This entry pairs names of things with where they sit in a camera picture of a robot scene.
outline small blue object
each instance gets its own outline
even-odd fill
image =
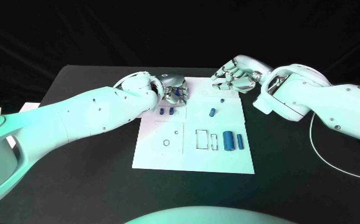
[[[222,132],[222,138],[224,138],[224,150],[232,151],[234,150],[232,132],[230,131]]]
[[[243,138],[241,138],[241,135],[237,134],[235,135],[237,137],[237,144],[238,144],[238,149],[243,150],[244,149],[244,144],[243,144]]]
[[[215,114],[215,109],[212,108],[208,115],[214,117],[214,114]]]

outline black curtain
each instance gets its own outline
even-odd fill
[[[1,0],[0,106],[40,101],[66,64],[218,68],[244,54],[360,84],[358,3]]]

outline black table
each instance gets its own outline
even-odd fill
[[[209,77],[215,69],[81,67],[60,70],[42,105],[112,86],[137,71]],[[0,201],[1,223],[123,223],[162,209],[224,206],[299,223],[358,223],[360,180],[332,169],[311,147],[311,114],[295,123],[251,105],[258,87],[240,94],[254,175],[133,169],[140,119],[53,150]],[[315,117],[313,144],[324,158],[360,174],[357,139]]]

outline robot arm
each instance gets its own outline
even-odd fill
[[[232,76],[232,71],[241,74],[240,78]],[[263,113],[274,111],[285,119],[299,121],[312,110],[331,129],[360,138],[360,86],[332,86],[324,75],[305,65],[292,64],[273,70],[243,55],[227,62],[211,79],[221,75],[225,75],[227,82],[214,84],[217,89],[245,93],[256,82],[261,84],[261,93],[253,105]]]
[[[160,100],[185,104],[186,96],[183,76],[153,77],[147,72],[137,72],[114,87],[86,91],[31,111],[0,116],[0,199],[49,151],[115,129],[143,112],[154,110]],[[18,159],[5,142],[7,136],[16,140]]]

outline white paper sheet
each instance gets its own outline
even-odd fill
[[[133,168],[254,174],[238,94],[212,89],[209,78],[185,79],[189,87],[186,105],[175,107],[162,101],[156,111],[143,115]],[[214,117],[208,115],[211,108],[215,108]],[[196,149],[196,129],[206,131],[206,149]],[[222,132],[227,130],[232,132],[234,151],[224,150]],[[217,150],[211,148],[211,134],[217,135]],[[237,134],[243,137],[243,150],[238,149]]]

